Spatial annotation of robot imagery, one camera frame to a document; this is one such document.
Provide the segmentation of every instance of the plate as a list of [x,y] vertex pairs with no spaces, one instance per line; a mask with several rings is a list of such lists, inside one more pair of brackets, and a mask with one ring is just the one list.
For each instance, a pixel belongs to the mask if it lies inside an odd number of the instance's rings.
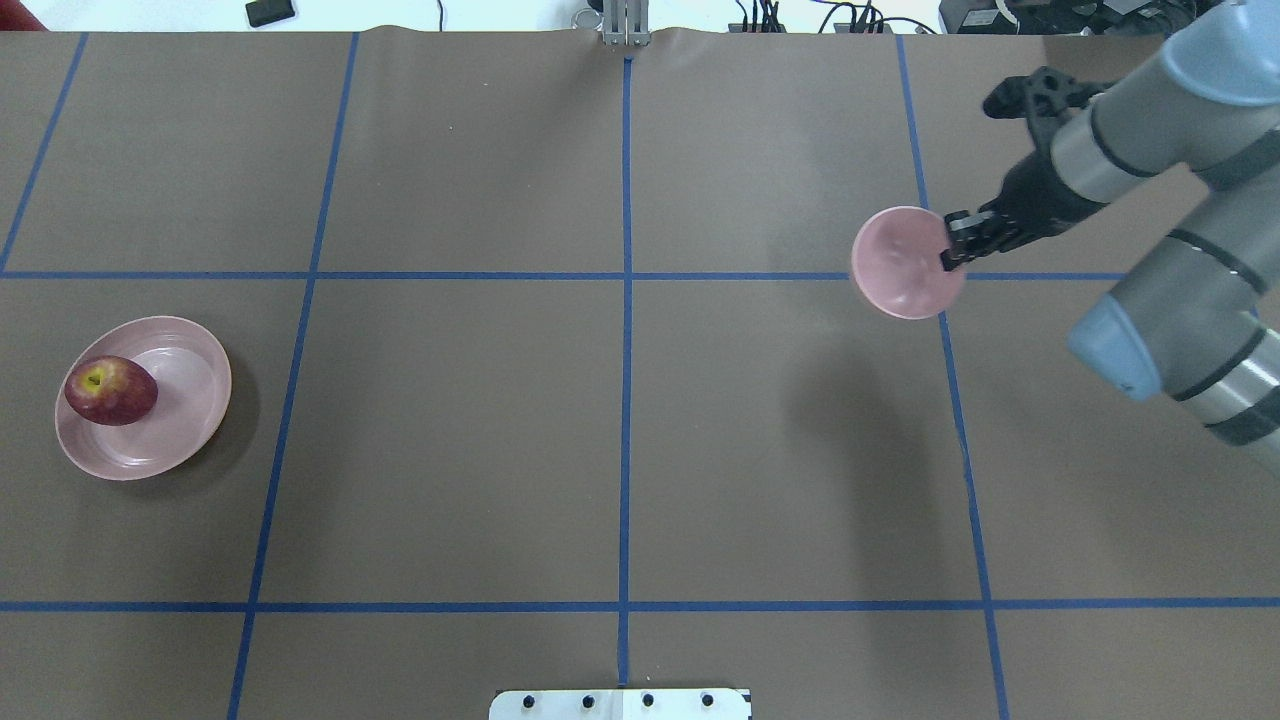
[[[137,423],[99,425],[81,418],[63,386],[81,363],[128,357],[156,379],[156,405]],[[184,318],[141,318],[97,338],[63,375],[54,402],[58,443],[77,468],[108,480],[137,480],[172,470],[204,447],[227,414],[232,366],[211,332]]]
[[942,269],[938,255],[951,246],[942,217],[902,205],[881,210],[854,238],[854,284],[878,310],[908,320],[946,310],[964,288],[964,266]]

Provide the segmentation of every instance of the red apple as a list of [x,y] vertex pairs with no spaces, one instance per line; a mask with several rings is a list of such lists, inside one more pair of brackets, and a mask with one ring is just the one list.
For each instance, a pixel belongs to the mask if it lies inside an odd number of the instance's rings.
[[160,389],[142,365],[127,357],[101,355],[72,370],[63,396],[86,420],[100,425],[128,425],[151,411]]

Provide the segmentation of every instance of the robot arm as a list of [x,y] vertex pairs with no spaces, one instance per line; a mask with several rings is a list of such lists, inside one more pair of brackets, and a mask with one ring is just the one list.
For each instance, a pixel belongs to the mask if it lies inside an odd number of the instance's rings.
[[1105,92],[1050,69],[1010,78],[984,110],[1025,115],[1036,150],[977,214],[946,217],[941,261],[951,270],[1060,234],[1187,163],[1210,197],[1102,297],[1069,346],[1135,400],[1164,389],[1280,475],[1280,334],[1251,314],[1280,279],[1277,37],[1280,3],[1233,0]]

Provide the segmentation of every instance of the blue tape line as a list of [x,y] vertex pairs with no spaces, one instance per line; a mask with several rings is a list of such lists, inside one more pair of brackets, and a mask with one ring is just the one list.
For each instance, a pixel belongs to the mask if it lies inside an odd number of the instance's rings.
[[244,612],[244,602],[0,601],[0,612]]
[[1280,597],[1079,597],[995,600],[996,610],[1179,610],[1280,607]]
[[637,281],[849,281],[849,273],[635,273]]
[[906,106],[906,132],[911,140],[911,160],[915,163],[915,192],[920,199],[920,208],[929,208],[929,188],[924,183],[924,159],[920,156],[920,136],[915,129],[915,102],[911,100],[911,77],[906,67],[906,47],[902,45],[902,36],[895,35],[897,42],[897,72],[902,81],[902,102]]
[[622,419],[618,489],[618,687],[630,680],[631,623],[631,333],[634,275],[631,245],[631,63],[622,60]]
[[621,281],[623,273],[522,273],[522,272],[380,272],[326,270],[316,273],[323,281]]
[[[1057,597],[1027,600],[708,600],[631,601],[635,612],[974,612],[1038,610],[1230,610],[1280,609],[1280,597]],[[612,601],[553,602],[259,602],[255,614],[291,615],[484,615],[617,614]],[[0,612],[239,614],[247,602],[0,601]]]
[[[14,281],[531,281],[625,282],[626,273],[521,270],[5,270]],[[1120,281],[1124,273],[969,273],[970,281],[1055,282]],[[631,273],[632,282],[846,282],[847,273],[690,272]]]
[[253,557],[253,575],[250,580],[248,609],[244,611],[244,626],[241,630],[241,647],[236,657],[236,674],[232,679],[232,694],[227,706],[227,719],[236,720],[239,714],[239,700],[244,689],[244,671],[248,667],[250,644],[253,641],[253,615],[259,593],[262,588],[262,571],[266,566],[266,548],[271,537],[271,520],[275,515],[275,496],[280,487],[280,470],[284,466],[284,450],[289,439],[289,420],[293,415],[293,400],[298,388],[298,373],[302,366],[302,348],[307,340],[307,324],[311,319],[311,301],[316,288],[316,270],[320,266],[320,251],[324,247],[324,229],[329,218],[329,200],[333,196],[333,179],[338,172],[338,155],[342,149],[342,129],[347,118],[347,102],[351,99],[351,78],[356,68],[356,51],[360,47],[360,33],[351,33],[351,47],[347,51],[347,72],[342,81],[342,97],[338,101],[338,119],[334,122],[333,143],[329,150],[329,169],[325,173],[324,192],[320,197],[320,214],[316,218],[316,234],[311,246],[311,270],[306,292],[302,295],[302,310],[298,313],[298,332],[293,341],[293,360],[289,365],[289,382],[284,391],[284,407],[280,410],[280,429],[275,439],[275,457],[271,460],[271,477],[266,486],[266,502],[262,509],[262,525],[257,536],[257,551]]
[[[902,78],[902,101],[906,104],[906,127],[911,138],[911,159],[915,163],[915,187],[920,197],[920,208],[929,208],[929,191],[924,182],[924,161],[920,158],[920,137],[915,127],[915,106],[911,101],[911,73],[906,61],[906,47],[902,36],[895,36],[897,42],[897,67]],[[951,414],[960,441],[960,455],[964,460],[965,491],[969,495],[969,530],[973,536],[973,553],[978,565],[978,585],[982,589],[983,619],[987,625],[987,651],[991,655],[991,675],[996,689],[996,708],[1000,720],[1009,720],[1009,697],[1005,692],[1005,666],[1000,656],[1000,633],[996,629],[996,611],[991,605],[991,578],[987,573],[987,550],[982,539],[982,519],[978,514],[978,492],[973,482],[973,462],[969,456],[969,436],[964,425],[964,407],[960,404],[960,383],[956,378],[955,354],[951,348],[951,327],[947,314],[938,314],[938,329],[942,333],[942,355],[947,365],[947,386],[951,392]]]
[[6,270],[4,279],[29,281],[305,281],[288,270]]
[[978,489],[973,482],[973,459],[969,455],[969,433],[965,430],[964,406],[960,402],[960,380],[956,375],[955,350],[951,346],[951,323],[946,313],[938,314],[942,333],[942,355],[947,365],[947,388],[951,393],[951,415],[960,439],[964,460],[965,492],[969,496],[969,532],[973,536],[973,553],[978,564],[978,585],[982,592],[983,619],[987,625],[987,650],[991,655],[991,674],[996,685],[996,706],[1001,720],[1009,720],[1009,698],[1005,692],[1005,664],[1000,655],[1000,633],[996,629],[996,611],[991,600],[991,575],[987,571],[987,547],[982,537],[982,518],[978,512]]
[[260,602],[259,614],[481,615],[617,612],[616,602]]
[[22,197],[18,199],[18,209],[14,210],[13,223],[9,224],[9,234],[5,237],[4,249],[0,249],[0,272],[9,264],[9,254],[13,252],[13,243],[18,240],[18,228],[22,227],[23,215],[27,214],[27,202],[31,201],[31,193],[36,190],[36,178],[40,176],[40,167],[45,164],[45,154],[49,152],[49,143],[54,140],[54,129],[58,128],[58,119],[63,117],[63,106],[67,105],[67,96],[70,95],[72,81],[76,79],[76,70],[79,69],[79,61],[84,56],[84,45],[87,44],[88,33],[82,32],[79,42],[76,44],[76,54],[72,55],[72,64],[67,67],[63,88],[58,92],[58,101],[54,102],[54,113],[49,115],[45,135],[40,138],[36,159],[31,163],[31,173],[27,176],[27,184],[22,188]]
[[632,602],[634,612],[955,612],[982,610],[980,600],[695,601]]

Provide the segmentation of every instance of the table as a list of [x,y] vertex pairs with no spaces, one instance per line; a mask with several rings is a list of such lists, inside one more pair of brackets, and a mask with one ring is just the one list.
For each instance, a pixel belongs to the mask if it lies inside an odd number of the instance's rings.
[[[750,688],[759,717],[1274,717],[1280,484],[1066,331],[1203,190],[846,278],[973,208],[1043,63],[1151,41],[663,31],[0,36],[0,715],[483,717]],[[1275,306],[1263,306],[1263,318]],[[69,363],[175,314],[225,423],[61,456]]]

